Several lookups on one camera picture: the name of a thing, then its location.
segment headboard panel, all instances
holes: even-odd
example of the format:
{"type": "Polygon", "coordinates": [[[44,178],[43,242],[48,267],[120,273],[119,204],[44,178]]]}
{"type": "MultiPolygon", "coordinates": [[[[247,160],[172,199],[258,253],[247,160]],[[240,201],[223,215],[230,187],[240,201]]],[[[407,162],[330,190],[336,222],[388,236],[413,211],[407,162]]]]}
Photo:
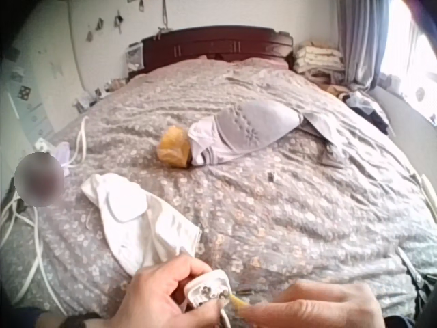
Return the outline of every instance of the headboard panel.
{"type": "Polygon", "coordinates": [[[129,79],[201,55],[226,62],[251,57],[284,59],[289,65],[293,58],[293,38],[263,27],[196,27],[164,33],[156,40],[145,38],[142,43],[144,69],[130,72],[129,79]]]}

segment hand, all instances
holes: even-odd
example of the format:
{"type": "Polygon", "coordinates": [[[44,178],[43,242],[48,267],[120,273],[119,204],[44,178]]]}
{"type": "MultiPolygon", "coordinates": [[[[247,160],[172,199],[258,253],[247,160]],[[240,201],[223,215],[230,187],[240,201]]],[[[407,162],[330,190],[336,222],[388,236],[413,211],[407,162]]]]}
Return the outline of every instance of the hand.
{"type": "Polygon", "coordinates": [[[274,303],[249,305],[238,314],[269,328],[385,328],[380,305],[365,284],[298,281],[274,303]]]}
{"type": "Polygon", "coordinates": [[[219,300],[182,313],[176,302],[184,300],[184,287],[192,279],[211,271],[206,263],[181,255],[144,269],[132,279],[126,296],[109,320],[110,328],[213,327],[220,321],[219,300]]]}

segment gray curtain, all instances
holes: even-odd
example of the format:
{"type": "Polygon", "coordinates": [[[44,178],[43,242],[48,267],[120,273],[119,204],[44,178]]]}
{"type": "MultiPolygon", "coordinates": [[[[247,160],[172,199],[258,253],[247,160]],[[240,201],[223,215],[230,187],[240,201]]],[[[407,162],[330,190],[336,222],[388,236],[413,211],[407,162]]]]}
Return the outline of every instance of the gray curtain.
{"type": "Polygon", "coordinates": [[[346,84],[368,90],[376,86],[389,30],[390,0],[338,0],[339,45],[346,84]]]}

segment window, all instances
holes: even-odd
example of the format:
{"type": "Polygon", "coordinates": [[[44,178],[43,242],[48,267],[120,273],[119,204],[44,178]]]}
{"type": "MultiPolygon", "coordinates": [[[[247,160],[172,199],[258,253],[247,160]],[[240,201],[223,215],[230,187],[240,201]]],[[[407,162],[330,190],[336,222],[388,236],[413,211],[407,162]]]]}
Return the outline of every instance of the window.
{"type": "Polygon", "coordinates": [[[389,35],[381,71],[400,81],[395,91],[405,101],[437,123],[437,58],[402,0],[393,0],[390,6],[389,35]]]}

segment gray floral bedspread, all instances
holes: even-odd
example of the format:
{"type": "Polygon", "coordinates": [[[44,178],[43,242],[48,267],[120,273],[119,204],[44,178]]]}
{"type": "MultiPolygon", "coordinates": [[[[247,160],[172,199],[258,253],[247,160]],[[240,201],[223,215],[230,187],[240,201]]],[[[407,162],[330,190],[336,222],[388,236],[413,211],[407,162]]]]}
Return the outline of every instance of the gray floral bedspread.
{"type": "MultiPolygon", "coordinates": [[[[71,170],[61,200],[38,209],[44,266],[71,314],[112,315],[130,279],[109,251],[98,211],[81,193],[92,173],[138,182],[200,225],[197,256],[225,270],[234,289],[256,290],[252,302],[271,299],[298,278],[362,281],[385,315],[411,315],[415,291],[396,246],[422,272],[437,271],[437,229],[405,156],[334,96],[276,64],[184,61],[136,78],[88,116],[85,162],[71,170]],[[303,131],[219,166],[171,169],[157,159],[156,145],[169,126],[188,128],[254,98],[332,113],[348,166],[321,166],[323,141],[303,131]]],[[[52,142],[73,146],[80,121],[52,142]]],[[[18,222],[1,257],[11,298],[34,258],[33,231],[18,222]]],[[[22,304],[57,310],[39,272],[22,304]]]]}

